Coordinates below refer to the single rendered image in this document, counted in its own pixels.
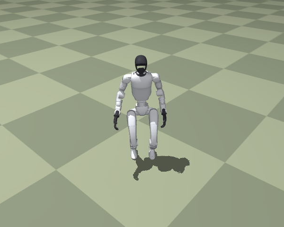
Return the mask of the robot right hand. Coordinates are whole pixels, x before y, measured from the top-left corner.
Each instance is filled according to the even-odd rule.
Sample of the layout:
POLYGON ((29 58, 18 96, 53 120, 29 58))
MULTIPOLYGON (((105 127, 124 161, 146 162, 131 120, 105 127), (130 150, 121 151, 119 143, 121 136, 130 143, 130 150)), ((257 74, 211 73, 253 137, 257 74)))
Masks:
POLYGON ((116 130, 118 130, 118 128, 116 127, 116 124, 117 124, 117 118, 119 118, 119 111, 117 110, 114 114, 114 128, 116 130))

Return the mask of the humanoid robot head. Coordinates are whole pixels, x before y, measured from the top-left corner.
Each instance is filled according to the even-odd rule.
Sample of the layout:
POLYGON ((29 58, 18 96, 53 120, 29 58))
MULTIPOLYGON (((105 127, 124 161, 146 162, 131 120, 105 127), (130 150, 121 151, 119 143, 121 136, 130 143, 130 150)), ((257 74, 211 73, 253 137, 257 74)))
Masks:
POLYGON ((135 58, 135 67, 136 67, 136 72, 138 72, 139 74, 137 74, 136 72, 136 75, 139 76, 139 77, 143 77, 146 75, 143 74, 144 72, 146 72, 146 68, 147 68, 147 59, 145 56, 143 55, 138 55, 136 58, 135 58), (144 68, 138 68, 137 69, 137 66, 145 66, 145 69, 144 68))

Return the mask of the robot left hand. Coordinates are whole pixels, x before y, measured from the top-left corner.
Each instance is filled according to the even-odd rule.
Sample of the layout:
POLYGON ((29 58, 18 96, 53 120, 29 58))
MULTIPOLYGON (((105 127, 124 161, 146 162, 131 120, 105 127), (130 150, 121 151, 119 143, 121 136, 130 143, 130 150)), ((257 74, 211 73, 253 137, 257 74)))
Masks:
POLYGON ((162 109, 162 113, 161 113, 162 115, 163 115, 163 125, 161 126, 161 128, 163 128, 165 125, 166 125, 166 110, 163 108, 162 109))

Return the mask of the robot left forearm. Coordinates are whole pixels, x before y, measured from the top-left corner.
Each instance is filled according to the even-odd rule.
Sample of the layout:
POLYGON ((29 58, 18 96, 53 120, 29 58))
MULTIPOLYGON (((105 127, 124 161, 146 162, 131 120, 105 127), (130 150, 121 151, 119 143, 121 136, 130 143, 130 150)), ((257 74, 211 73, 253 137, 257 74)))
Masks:
MULTIPOLYGON (((166 110, 166 105, 165 105, 165 95, 164 95, 164 91, 162 90, 162 95, 161 97, 159 97, 159 103, 160 103, 160 112, 162 113, 162 109, 164 108, 166 110)), ((167 110, 166 110, 167 111, 167 110)))

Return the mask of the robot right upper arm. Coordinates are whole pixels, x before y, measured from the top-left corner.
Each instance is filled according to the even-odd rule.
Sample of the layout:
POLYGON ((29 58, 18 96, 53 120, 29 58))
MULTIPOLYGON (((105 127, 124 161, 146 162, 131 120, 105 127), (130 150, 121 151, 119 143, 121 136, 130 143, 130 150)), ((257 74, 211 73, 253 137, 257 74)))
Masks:
POLYGON ((127 87, 127 84, 131 81, 131 74, 125 74, 122 78, 120 87, 119 87, 119 98, 123 99, 125 96, 125 89, 127 87))

